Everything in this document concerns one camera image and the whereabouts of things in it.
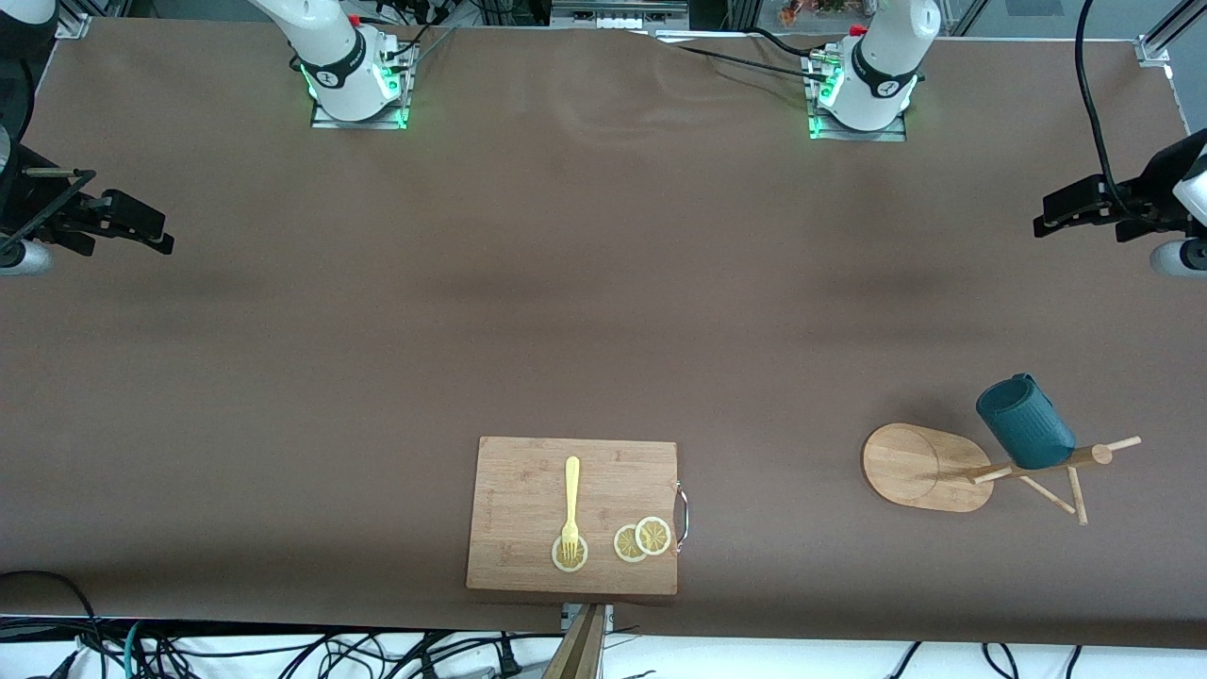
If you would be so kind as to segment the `teal cup yellow inside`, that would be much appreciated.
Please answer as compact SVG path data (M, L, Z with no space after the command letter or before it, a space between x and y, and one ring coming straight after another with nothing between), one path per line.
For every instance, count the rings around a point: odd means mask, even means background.
M1073 431L1028 373L993 384L978 397L975 408L1018 468L1065 464L1078 447Z

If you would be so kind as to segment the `wooden cup rack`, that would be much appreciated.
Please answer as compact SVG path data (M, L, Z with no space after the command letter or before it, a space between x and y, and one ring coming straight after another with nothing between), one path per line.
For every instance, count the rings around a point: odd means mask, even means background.
M1116 452L1143 440L1075 447L1069 460L1039 470L1014 463L992 464L975 441L921 425L884 425L864 441L863 475L876 494L891 504L940 513L973 513L982 508L1001 482L1024 482L1081 526L1089 523L1079 470L1107 467Z

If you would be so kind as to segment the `white power strip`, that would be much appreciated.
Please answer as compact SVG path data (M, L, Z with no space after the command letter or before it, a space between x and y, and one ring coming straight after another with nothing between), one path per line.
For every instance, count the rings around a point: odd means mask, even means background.
M689 30L688 0L549 0L550 27Z

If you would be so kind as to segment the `yellow plastic fork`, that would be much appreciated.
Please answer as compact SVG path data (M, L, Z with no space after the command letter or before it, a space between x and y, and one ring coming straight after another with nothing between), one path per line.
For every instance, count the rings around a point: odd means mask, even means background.
M578 460L577 456L568 456L568 460L565 461L566 517L560 532L560 537L565 542L575 542L579 535L579 528L576 520L579 472L581 460Z

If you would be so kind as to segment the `aluminium frame profile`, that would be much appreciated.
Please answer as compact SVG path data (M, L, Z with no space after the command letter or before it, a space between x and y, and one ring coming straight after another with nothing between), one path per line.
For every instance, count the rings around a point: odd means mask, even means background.
M1135 39L1135 55L1139 65L1151 68L1168 64L1168 48L1172 43L1203 18L1207 18L1207 0L1178 0L1150 30Z
M86 34L91 18L104 14L105 5L93 0L56 0L58 8L57 40L78 40Z

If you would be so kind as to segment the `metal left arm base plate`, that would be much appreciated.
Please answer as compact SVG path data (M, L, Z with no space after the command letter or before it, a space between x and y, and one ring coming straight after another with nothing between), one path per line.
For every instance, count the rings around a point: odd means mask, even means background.
M871 86L850 72L849 62L835 53L816 49L801 57L803 81L814 141L905 141L908 94L888 81L891 96L877 96Z

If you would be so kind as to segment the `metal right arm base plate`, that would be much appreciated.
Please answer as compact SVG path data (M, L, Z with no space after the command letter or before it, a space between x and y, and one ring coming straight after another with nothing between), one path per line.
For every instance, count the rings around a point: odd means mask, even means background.
M314 103L311 125L404 130L409 124L416 47L385 33L371 39L361 33L358 39L362 46L354 47L339 63L301 63Z

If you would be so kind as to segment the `wooden post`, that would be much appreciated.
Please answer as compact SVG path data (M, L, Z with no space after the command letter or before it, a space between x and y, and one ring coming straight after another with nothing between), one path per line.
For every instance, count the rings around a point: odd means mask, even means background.
M556 645L540 679L599 679L606 636L604 611L590 604Z

